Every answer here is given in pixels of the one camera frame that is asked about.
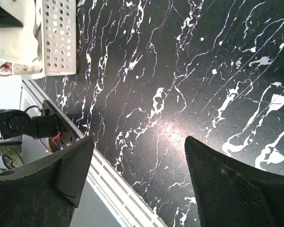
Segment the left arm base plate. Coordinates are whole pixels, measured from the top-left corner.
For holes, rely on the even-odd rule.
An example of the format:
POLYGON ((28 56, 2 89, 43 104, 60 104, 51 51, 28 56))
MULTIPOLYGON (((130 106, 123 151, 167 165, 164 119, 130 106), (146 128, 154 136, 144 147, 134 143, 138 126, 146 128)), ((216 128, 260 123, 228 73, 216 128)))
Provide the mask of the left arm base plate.
POLYGON ((43 101, 41 116, 49 120, 45 125, 51 132, 49 144, 54 146, 52 152, 62 150, 80 140, 79 134, 72 128, 67 118, 59 113, 49 100, 43 101))

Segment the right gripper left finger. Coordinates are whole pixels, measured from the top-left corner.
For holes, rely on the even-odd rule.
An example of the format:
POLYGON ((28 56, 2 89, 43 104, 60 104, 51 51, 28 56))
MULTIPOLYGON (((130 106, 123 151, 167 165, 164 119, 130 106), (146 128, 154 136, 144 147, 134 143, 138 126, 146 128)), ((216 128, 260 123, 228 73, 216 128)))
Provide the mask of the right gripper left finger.
POLYGON ((84 137, 34 162, 0 174, 0 227, 68 227, 93 156, 84 137))

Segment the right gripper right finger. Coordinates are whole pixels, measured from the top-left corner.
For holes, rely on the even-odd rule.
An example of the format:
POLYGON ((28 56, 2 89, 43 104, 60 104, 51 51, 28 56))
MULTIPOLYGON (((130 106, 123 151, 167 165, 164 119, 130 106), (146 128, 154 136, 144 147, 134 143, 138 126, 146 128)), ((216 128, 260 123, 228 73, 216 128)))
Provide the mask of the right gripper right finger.
POLYGON ((284 176, 188 136, 185 155, 203 227, 284 227, 284 176))

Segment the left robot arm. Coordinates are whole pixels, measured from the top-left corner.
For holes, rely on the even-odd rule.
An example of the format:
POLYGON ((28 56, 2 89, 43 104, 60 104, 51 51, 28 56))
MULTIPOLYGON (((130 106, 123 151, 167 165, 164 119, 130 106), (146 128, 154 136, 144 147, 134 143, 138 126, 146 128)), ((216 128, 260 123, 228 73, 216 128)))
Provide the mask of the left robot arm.
MULTIPOLYGON (((41 0, 0 0, 0 76, 13 76, 14 65, 27 66, 29 74, 44 72, 43 11, 41 0)), ((4 140, 20 135, 41 139, 52 137, 57 131, 55 117, 30 117, 27 111, 0 110, 4 140)))

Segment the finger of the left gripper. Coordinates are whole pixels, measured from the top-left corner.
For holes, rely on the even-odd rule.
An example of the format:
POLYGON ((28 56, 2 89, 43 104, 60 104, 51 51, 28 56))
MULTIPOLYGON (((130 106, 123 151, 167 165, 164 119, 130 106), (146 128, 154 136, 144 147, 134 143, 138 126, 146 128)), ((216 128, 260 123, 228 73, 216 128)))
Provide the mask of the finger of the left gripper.
POLYGON ((0 6, 0 28, 22 28, 23 24, 0 6))

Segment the white work glove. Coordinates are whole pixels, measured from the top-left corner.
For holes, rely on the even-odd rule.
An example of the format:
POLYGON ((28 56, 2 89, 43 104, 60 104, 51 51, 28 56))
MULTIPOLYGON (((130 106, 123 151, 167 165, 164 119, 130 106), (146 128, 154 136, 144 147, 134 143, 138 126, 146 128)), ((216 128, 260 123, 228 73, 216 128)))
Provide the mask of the white work glove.
POLYGON ((42 71, 41 12, 35 0, 0 0, 0 6, 22 22, 20 28, 0 28, 0 61, 26 65, 28 73, 42 71))

